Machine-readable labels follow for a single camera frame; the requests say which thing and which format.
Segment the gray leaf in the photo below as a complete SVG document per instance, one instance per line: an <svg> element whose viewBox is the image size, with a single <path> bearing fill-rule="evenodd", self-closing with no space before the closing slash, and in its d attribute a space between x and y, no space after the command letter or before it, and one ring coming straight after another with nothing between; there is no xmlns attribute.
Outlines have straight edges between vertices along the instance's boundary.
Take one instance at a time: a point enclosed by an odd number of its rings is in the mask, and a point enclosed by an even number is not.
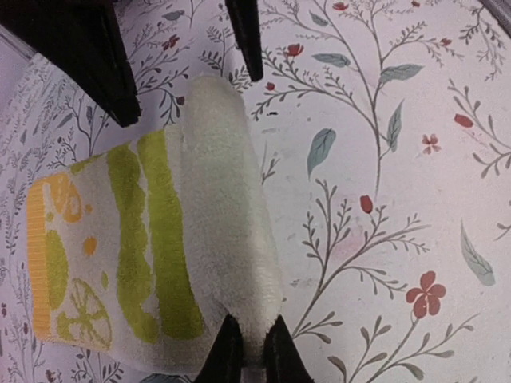
<svg viewBox="0 0 511 383"><path fill-rule="evenodd" d="M373 356L370 360L368 360L365 364L370 365L371 363L376 363L377 361L382 361L386 358L386 353L379 353L378 355Z"/></svg>
<svg viewBox="0 0 511 383"><path fill-rule="evenodd" d="M374 331L378 331L378 329L380 328L380 325L382 324L382 316L379 315L377 318L376 318L376 323L374 324Z"/></svg>
<svg viewBox="0 0 511 383"><path fill-rule="evenodd" d="M409 78L412 78L417 73L419 73L422 68L424 67L415 64L388 66L382 71L382 74L380 76L380 82L382 84L386 84L387 82L392 80L400 81L408 80Z"/></svg>
<svg viewBox="0 0 511 383"><path fill-rule="evenodd" d="M335 315L335 311L331 311L328 315L322 320L322 322L326 322L328 319L332 319Z"/></svg>
<svg viewBox="0 0 511 383"><path fill-rule="evenodd" d="M319 339L321 339L323 342L327 343L328 345L330 345L332 343L332 340L325 334L321 334L321 333L312 333L314 334L316 337L318 337Z"/></svg>
<svg viewBox="0 0 511 383"><path fill-rule="evenodd" d="M167 14L162 14L162 18L166 18L170 22L174 22L175 20L179 19L181 16L184 15L184 10L175 10L173 12L169 12Z"/></svg>
<svg viewBox="0 0 511 383"><path fill-rule="evenodd" d="M430 353L430 355L433 355L434 357L448 358L454 355L454 351L450 349L448 351L444 351L443 353Z"/></svg>
<svg viewBox="0 0 511 383"><path fill-rule="evenodd" d="M365 327L362 327L360 329L360 333L362 334L362 337L366 341L366 345L369 346L369 333L367 332L367 329Z"/></svg>
<svg viewBox="0 0 511 383"><path fill-rule="evenodd" d="M387 144L392 152L398 150L398 138L401 132L401 107L404 100L396 108L394 114L389 120L389 128L386 131Z"/></svg>
<svg viewBox="0 0 511 383"><path fill-rule="evenodd" d="M379 332L377 332L377 335L386 334L390 331L391 328L392 328L391 325L386 325L386 326L382 327L382 329Z"/></svg>
<svg viewBox="0 0 511 383"><path fill-rule="evenodd" d="M68 122L69 122L72 118L73 118L73 114L72 114L72 113L70 113L70 114L68 114L67 116L65 116L65 117L62 119L61 123L57 126L57 129L62 128L62 127L63 127L65 124L67 124L67 123L68 123Z"/></svg>
<svg viewBox="0 0 511 383"><path fill-rule="evenodd" d="M332 365L339 369L343 376L346 376L346 366L343 361L341 361L338 357L328 357L327 359Z"/></svg>
<svg viewBox="0 0 511 383"><path fill-rule="evenodd" d="M427 346L428 342L430 341L430 338L431 338L431 334L430 333L425 333L424 334L424 338L422 339L422 345L421 345L420 349L424 349L424 347Z"/></svg>
<svg viewBox="0 0 511 383"><path fill-rule="evenodd" d="M411 365L410 363L401 363L400 365L408 369L418 381L424 380L424 372L416 365Z"/></svg>
<svg viewBox="0 0 511 383"><path fill-rule="evenodd" d="M313 14L311 11L309 11L309 14L311 14L312 21L316 25L318 25L318 26L327 26L328 25L328 21L325 20L324 18L321 18L317 14Z"/></svg>
<svg viewBox="0 0 511 383"><path fill-rule="evenodd" d="M495 275L493 268L480 254L473 248L468 235L465 232L463 223L461 223L461 253L469 265L470 270L485 286L493 286L495 284Z"/></svg>
<svg viewBox="0 0 511 383"><path fill-rule="evenodd" d="M344 68L351 64L350 59L341 53L317 53L313 54L312 57L319 62L337 66L338 68Z"/></svg>
<svg viewBox="0 0 511 383"><path fill-rule="evenodd" d="M328 157L328 152L335 141L335 137L333 129L321 129L312 139L311 150L307 157L309 179L311 178L312 170Z"/></svg>
<svg viewBox="0 0 511 383"><path fill-rule="evenodd" d="M23 131L22 133L22 136L19 137L19 142L21 142L22 144L25 143L25 140L26 140L26 129Z"/></svg>
<svg viewBox="0 0 511 383"><path fill-rule="evenodd" d="M35 125L35 128L34 128L34 131L32 132L32 136L35 136L37 133L38 133L38 130L39 130L39 124L41 123L41 121L38 121Z"/></svg>
<svg viewBox="0 0 511 383"><path fill-rule="evenodd" d="M87 113L85 114L85 116L87 117L87 122L89 123L89 126L92 126L93 125L93 107L92 106L88 106L87 107Z"/></svg>

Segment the towel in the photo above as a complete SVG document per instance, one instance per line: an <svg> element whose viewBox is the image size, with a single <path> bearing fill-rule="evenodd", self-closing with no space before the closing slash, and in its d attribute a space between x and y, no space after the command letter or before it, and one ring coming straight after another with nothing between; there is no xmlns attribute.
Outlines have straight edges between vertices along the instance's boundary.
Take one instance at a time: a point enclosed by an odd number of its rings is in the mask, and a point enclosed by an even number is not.
<svg viewBox="0 0 511 383"><path fill-rule="evenodd" d="M183 124L40 179L27 199L34 330L139 370L197 373L226 314L262 364L282 287L244 103L191 82Z"/></svg>

